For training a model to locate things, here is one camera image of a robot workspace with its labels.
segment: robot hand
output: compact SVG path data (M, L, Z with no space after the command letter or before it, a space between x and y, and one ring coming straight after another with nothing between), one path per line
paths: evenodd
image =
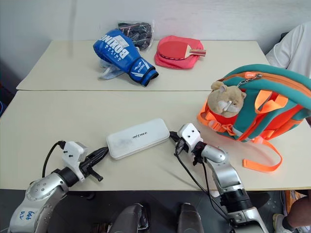
M106 156L108 147L100 148L86 157L87 148L82 144L63 144L66 167L30 184L23 202L12 215L9 233L45 233L53 209L66 196L69 187L83 182L89 175L98 181L103 179L92 167Z
M229 162L229 155L220 147L203 142L200 132L191 123L185 124L177 133L170 132L176 142L175 154L185 150L194 157L193 165L206 163L212 170L221 205L225 206L226 217L234 226L244 226L256 223L262 232L268 233L260 214L250 201L243 183L233 166Z

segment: white power bank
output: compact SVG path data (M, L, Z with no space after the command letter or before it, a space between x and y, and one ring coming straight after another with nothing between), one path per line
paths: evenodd
M166 141L170 137L164 121L153 119L110 134L107 144L112 158L121 159Z

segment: table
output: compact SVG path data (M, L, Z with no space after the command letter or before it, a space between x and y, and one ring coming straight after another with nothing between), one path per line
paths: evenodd
M272 140L284 156L279 169L271 173L249 170L242 167L243 158L272 165L278 156L268 147L233 141L199 124L196 115L208 94L208 91L18 91L0 119L0 188L26 189L41 176L45 157L58 140L79 141L93 151L106 145L105 138L110 133L157 117L164 119L171 131L194 123L205 142L229 152L230 162L247 190L311 188L311 156L306 153L310 151L310 128L305 121ZM173 151L174 143L168 140L121 160L107 156L94 167L104 177L102 182L87 178L71 190L198 189ZM47 173L63 167L61 155L60 149L53 152ZM201 166L192 166L185 152L181 158L198 182L204 184ZM210 170L208 178L215 189Z
M127 74L113 80L99 79L102 69L93 50L95 41L52 41L18 90L127 90L205 91L211 84L237 67L268 64L256 41L202 41L207 50L193 69L175 70L155 66L159 76L147 87ZM141 55L154 62L158 41Z

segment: black cable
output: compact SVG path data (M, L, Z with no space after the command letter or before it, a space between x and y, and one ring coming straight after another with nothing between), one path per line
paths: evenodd
M49 153L48 153L48 155L47 155L47 157L45 158L45 161L44 161L44 165L43 165L43 169L42 169L42 178L45 177L45 169L47 167L48 160L49 160L53 150L55 149L56 146L60 146L61 149L64 149L65 143L66 143L65 141L58 141L50 149L50 151L49 151Z
M205 180L206 180L206 182L207 182L207 191L197 182L197 180L196 180L196 179L193 177L193 175L190 173L190 171L188 170L188 168L186 167L186 165L181 161L181 159L180 159L180 157L179 157L179 154L180 154L181 150L180 150L179 153L178 153L178 151L177 151L177 149L178 149L178 147L179 147L178 145L179 145L180 141L177 142L177 145L176 145L176 147L175 147L175 156L177 157L179 163L183 166L183 168L184 168L184 169L186 170L186 172L189 174L189 176L192 178L192 180L197 184L197 186L198 186L206 195L208 195L209 200L210 200L210 203L211 203L211 206L212 206L213 209L214 209L228 224L229 224L229 227L230 227L230 230L231 230L230 232L232 232L233 228L232 228L232 226L231 226L231 224L230 224L229 219L227 218L226 215L223 215L223 214L225 214L225 212L224 212L223 209L219 206L219 204L216 202L216 200L214 200L214 198L212 198L211 195L210 195L210 192L209 192L209 185L208 185L208 182L207 182L207 172L206 172L206 167L205 167L205 165L202 164L202 165L203 165L203 168L204 168ZM217 209L214 207L212 201L218 206L218 208L219 208L223 213L221 213L219 210L217 210Z
M191 179L196 183L197 186L199 186L199 188L210 197L209 193L197 182L197 180L193 177L193 175L190 173L190 171L188 170L188 168L186 167L186 165L181 161L181 159L179 158L179 155L176 154L176 157L178 159L178 161L180 162L180 164L184 167L184 169L186 170L186 172L189 174L189 176L191 177ZM216 200L211 199L218 207L219 209L225 214L225 212L223 211L223 209L218 205L218 203L216 202ZM226 216L224 216L221 212L219 212L218 210L216 210L214 208L214 205L212 205L213 209L221 216L223 217L226 221L228 221L228 218Z
M203 166L203 169L204 169L205 181L206 181L207 192L208 192L208 197L209 197L210 204L211 204L211 206L213 207L213 209L214 209L219 215L221 215L221 213L218 212L218 210L216 210L216 208L215 208L214 205L213 205L212 197L211 197L211 195L210 195L210 189L209 189L209 185L208 185L208 179L207 179L207 172L206 172L205 164L202 163L202 166ZM223 209L222 209L219 205L217 205L217 206L218 206L218 208L225 214L225 212L223 211ZM227 217L226 217L225 219L226 219L226 221L228 222L230 229L233 230L233 229L232 229L232 226L231 226L231 223L230 223L230 221L229 221L229 219L228 219Z

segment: stuffed toy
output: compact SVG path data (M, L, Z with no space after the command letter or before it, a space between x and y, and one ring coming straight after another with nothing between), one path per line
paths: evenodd
M211 86L212 92L208 96L207 104L215 114L226 118L234 117L243 107L246 94L237 86L226 86L216 81Z

